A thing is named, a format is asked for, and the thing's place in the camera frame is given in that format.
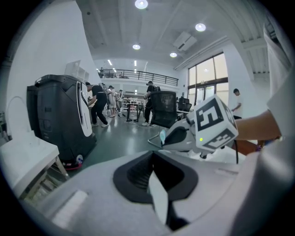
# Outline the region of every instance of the black pants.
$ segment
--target black pants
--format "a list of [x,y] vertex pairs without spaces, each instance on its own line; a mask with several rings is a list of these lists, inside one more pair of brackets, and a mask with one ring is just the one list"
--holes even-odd
[[152,107],[152,101],[151,100],[148,100],[147,101],[147,104],[146,104],[146,110],[145,110],[145,119],[146,119],[146,122],[148,123],[149,122],[149,114],[151,113],[151,110],[153,109]]
[[241,119],[241,117],[239,117],[239,116],[235,116],[235,115],[234,115],[234,119],[235,119],[235,120],[238,120],[238,119]]
[[96,102],[95,105],[93,106],[93,108],[91,109],[91,117],[92,117],[93,124],[97,123],[96,115],[102,121],[102,123],[107,124],[106,118],[102,114],[102,111],[103,111],[103,108],[105,107],[105,105],[106,104],[103,104],[103,103],[97,104],[97,102]]

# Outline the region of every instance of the wheel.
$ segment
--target wheel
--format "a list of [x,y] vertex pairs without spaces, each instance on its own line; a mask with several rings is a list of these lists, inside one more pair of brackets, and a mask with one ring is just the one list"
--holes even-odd
[[81,154],[79,154],[77,157],[76,157],[76,162],[82,164],[83,163],[83,156]]

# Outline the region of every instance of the window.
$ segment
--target window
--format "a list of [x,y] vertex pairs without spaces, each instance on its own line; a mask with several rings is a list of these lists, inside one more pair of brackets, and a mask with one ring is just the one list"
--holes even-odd
[[214,94],[228,105],[229,85],[224,53],[189,68],[188,90],[188,99],[192,105]]

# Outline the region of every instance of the white table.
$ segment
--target white table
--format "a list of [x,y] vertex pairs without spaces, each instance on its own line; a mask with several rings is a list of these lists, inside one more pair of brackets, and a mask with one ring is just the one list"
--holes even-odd
[[0,147],[2,171],[17,198],[43,169],[53,163],[66,179],[69,178],[58,154],[57,146],[37,138],[33,131],[25,140],[12,139]]

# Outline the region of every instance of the man in black shirt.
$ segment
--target man in black shirt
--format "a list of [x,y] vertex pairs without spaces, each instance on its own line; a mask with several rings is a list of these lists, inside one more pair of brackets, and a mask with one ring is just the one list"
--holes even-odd
[[108,126],[108,123],[106,121],[105,116],[102,114],[103,108],[106,105],[107,98],[106,94],[103,92],[103,89],[100,85],[91,85],[90,83],[86,82],[87,85],[87,91],[92,91],[92,99],[88,103],[88,106],[93,104],[96,100],[96,103],[91,109],[91,117],[92,117],[92,126],[98,126],[97,120],[96,120],[96,115],[98,118],[102,121],[103,125],[102,127]]
[[147,99],[146,110],[145,110],[145,119],[146,119],[146,121],[145,121],[145,123],[142,124],[143,126],[147,126],[148,125],[149,115],[151,113],[151,110],[153,109],[150,95],[151,95],[151,93],[153,91],[156,91],[156,87],[153,85],[153,82],[152,81],[149,81],[147,83],[147,86],[148,86],[147,93],[143,97],[144,99]]

